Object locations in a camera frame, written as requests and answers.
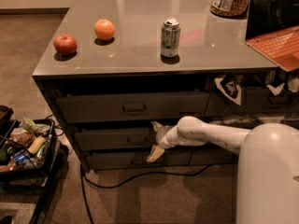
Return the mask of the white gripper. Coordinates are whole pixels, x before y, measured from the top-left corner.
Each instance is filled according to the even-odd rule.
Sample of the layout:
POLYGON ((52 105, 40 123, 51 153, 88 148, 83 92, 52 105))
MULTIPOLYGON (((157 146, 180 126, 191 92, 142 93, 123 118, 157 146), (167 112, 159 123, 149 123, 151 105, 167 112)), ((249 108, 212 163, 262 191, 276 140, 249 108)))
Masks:
POLYGON ((156 132, 156 143, 153 145, 150 154, 147 157, 148 163, 153 163, 161 158, 164 149, 175 147, 178 144, 178 132, 176 126, 163 126, 158 121, 151 122, 153 130, 156 132))

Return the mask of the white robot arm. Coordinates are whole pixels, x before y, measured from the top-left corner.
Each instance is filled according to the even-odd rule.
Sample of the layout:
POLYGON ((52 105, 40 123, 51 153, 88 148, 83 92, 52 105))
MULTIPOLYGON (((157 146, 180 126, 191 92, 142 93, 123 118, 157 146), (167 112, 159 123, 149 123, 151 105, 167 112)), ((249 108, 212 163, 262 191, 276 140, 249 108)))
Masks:
POLYGON ((148 162, 175 146, 207 142, 239 156, 236 224, 299 224, 299 131, 279 123, 251 130, 186 116, 174 126, 154 121, 156 144, 148 162))

